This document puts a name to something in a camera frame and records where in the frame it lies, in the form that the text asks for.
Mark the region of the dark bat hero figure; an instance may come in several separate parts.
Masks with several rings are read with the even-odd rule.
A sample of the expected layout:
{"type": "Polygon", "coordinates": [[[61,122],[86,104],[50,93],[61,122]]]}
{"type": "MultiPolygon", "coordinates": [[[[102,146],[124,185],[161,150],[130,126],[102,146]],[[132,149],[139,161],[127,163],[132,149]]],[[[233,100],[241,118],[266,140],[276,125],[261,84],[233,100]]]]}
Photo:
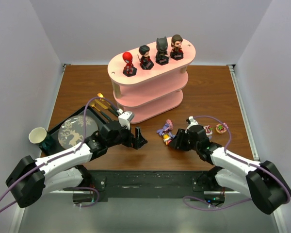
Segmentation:
{"type": "Polygon", "coordinates": [[[168,58],[168,41],[166,36],[162,38],[157,38],[156,40],[156,63],[163,66],[169,63],[169,58],[168,58]]]}

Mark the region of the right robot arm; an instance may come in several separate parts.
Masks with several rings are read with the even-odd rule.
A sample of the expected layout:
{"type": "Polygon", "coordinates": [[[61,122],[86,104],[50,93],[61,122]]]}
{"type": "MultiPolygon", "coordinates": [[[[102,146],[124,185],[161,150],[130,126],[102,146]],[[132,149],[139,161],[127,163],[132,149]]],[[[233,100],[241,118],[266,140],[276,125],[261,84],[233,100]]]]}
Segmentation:
{"type": "Polygon", "coordinates": [[[291,189],[274,163],[248,160],[228,151],[210,141],[201,125],[179,129],[168,146],[181,151],[194,150],[201,160],[213,165],[198,184],[237,191],[265,214],[271,214],[291,199],[291,189]]]}

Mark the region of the black haired red figure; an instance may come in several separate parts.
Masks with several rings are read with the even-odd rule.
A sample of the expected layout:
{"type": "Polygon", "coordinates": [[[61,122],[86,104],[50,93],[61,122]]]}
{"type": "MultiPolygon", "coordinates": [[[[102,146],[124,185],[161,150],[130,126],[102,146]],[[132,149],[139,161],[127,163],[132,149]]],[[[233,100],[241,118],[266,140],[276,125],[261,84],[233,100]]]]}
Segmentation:
{"type": "Polygon", "coordinates": [[[151,70],[154,67],[154,63],[150,59],[150,47],[147,45],[142,45],[139,47],[139,54],[141,58],[138,56],[138,60],[140,62],[140,67],[143,70],[151,70]]]}

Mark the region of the red spider hero figure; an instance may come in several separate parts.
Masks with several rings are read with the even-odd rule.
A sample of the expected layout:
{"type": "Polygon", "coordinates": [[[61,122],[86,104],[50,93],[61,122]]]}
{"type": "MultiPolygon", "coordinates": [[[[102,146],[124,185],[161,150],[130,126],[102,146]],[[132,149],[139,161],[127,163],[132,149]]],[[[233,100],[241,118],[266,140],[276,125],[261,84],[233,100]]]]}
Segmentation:
{"type": "Polygon", "coordinates": [[[137,68],[133,65],[133,56],[130,52],[124,52],[122,55],[123,60],[126,65],[123,68],[123,74],[127,77],[135,76],[137,73],[137,68]]]}

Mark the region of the brown haired hero figure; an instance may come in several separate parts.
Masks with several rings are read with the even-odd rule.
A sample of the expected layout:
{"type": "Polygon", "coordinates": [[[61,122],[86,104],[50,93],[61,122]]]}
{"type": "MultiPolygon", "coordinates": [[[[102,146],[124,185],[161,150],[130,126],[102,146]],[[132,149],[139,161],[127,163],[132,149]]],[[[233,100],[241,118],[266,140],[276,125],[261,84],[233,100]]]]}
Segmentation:
{"type": "Polygon", "coordinates": [[[170,57],[173,58],[174,60],[181,60],[183,59],[184,53],[182,51],[182,41],[183,38],[179,34],[175,34],[172,36],[171,39],[171,52],[170,52],[170,57]]]}

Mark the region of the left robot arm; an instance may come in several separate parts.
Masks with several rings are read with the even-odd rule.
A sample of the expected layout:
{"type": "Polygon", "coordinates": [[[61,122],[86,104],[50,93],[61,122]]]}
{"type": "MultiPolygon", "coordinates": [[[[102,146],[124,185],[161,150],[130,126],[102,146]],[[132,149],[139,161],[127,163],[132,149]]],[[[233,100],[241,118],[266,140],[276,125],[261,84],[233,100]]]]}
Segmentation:
{"type": "Polygon", "coordinates": [[[146,143],[139,127],[132,134],[128,126],[112,120],[67,150],[38,159],[22,158],[5,183],[19,207],[25,208],[58,189],[86,188],[90,178],[81,165],[106,154],[108,148],[124,145],[138,150],[146,143]]]}

